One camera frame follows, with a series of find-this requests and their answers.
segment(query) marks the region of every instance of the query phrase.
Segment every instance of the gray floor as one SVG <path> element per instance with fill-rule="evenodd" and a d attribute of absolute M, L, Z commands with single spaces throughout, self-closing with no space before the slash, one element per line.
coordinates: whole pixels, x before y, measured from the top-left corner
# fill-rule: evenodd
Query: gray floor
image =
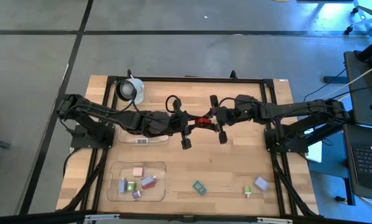
<path fill-rule="evenodd" d="M 81 0 L 3 0 L 0 29 L 78 29 L 85 6 Z M 86 29 L 333 31 L 359 20 L 350 16 L 352 8 L 350 3 L 294 0 L 102 0 L 95 1 Z M 0 36 L 0 139 L 12 142 L 10 150 L 0 149 L 0 215 L 16 210 L 74 39 Z M 84 36 L 67 93 L 84 94 L 90 75 L 125 75 L 128 68 L 135 75 L 201 77 L 228 77 L 234 69 L 239 77 L 287 78 L 294 101 L 301 101 L 323 85 L 323 76 L 343 69 L 344 51 L 370 43 L 367 37 Z M 331 85 L 312 99 L 336 87 Z M 69 142 L 70 135 L 58 125 L 30 212 L 55 209 Z M 347 207 L 333 201 L 342 194 L 342 181 L 320 174 L 312 174 L 312 180 L 322 215 L 372 222 L 372 207 L 363 202 Z M 365 215 L 358 215 L 362 209 Z"/>

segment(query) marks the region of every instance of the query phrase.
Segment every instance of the pink cube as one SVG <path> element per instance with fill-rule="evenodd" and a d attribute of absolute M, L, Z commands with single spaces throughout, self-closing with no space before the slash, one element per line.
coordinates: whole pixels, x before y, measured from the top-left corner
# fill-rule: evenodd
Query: pink cube
<path fill-rule="evenodd" d="M 134 177 L 143 177 L 143 167 L 134 167 Z"/>

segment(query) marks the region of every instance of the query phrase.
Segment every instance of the wooden tabletop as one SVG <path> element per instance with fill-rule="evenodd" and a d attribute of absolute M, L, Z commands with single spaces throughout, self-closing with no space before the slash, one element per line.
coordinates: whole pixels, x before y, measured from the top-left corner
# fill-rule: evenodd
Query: wooden tabletop
<path fill-rule="evenodd" d="M 106 88 L 107 76 L 90 77 L 85 98 L 101 103 Z M 253 83 L 191 83 L 191 82 L 144 82 L 144 101 L 140 110 L 165 110 L 164 102 L 169 95 L 182 100 L 182 109 L 190 114 L 205 114 L 210 107 L 210 95 L 236 97 L 239 94 L 261 99 L 258 84 Z M 292 103 L 287 80 L 274 80 L 278 104 Z M 109 102 L 114 95 L 111 87 Z M 124 108 L 125 102 L 118 101 L 117 109 Z M 232 101 L 224 102 L 233 108 Z M 286 118 L 292 123 L 295 118 Z M 218 134 L 204 129 L 194 129 L 190 135 L 192 148 L 182 150 L 180 134 L 175 134 L 165 144 L 137 146 L 119 141 L 114 136 L 113 147 L 109 150 L 103 185 L 98 206 L 99 212 L 112 213 L 160 213 L 194 215 L 278 215 L 276 190 L 270 155 L 266 151 L 263 130 L 265 126 L 244 122 L 224 127 L 228 142 L 219 144 Z M 91 149 L 81 149 L 68 161 L 66 174 L 57 203 L 57 208 L 66 206 L 83 185 L 90 161 Z M 298 154 L 288 153 L 292 183 L 304 202 L 318 212 L 308 165 Z M 166 166 L 165 197 L 160 202 L 117 202 L 108 199 L 110 167 L 115 162 L 157 162 Z M 265 192 L 253 185 L 258 176 L 269 181 Z M 199 180 L 207 188 L 204 196 L 193 189 Z M 252 188 L 250 198 L 245 198 L 243 186 Z M 290 213 L 286 188 L 283 186 L 286 212 Z M 90 190 L 88 208 L 95 186 Z"/>

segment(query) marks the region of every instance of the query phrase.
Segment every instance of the laptop keyboard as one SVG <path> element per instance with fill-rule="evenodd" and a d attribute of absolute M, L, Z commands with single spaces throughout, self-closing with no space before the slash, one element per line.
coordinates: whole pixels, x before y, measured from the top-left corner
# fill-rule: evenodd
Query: laptop keyboard
<path fill-rule="evenodd" d="M 357 171 L 372 175 L 372 149 L 354 148 L 353 153 Z"/>

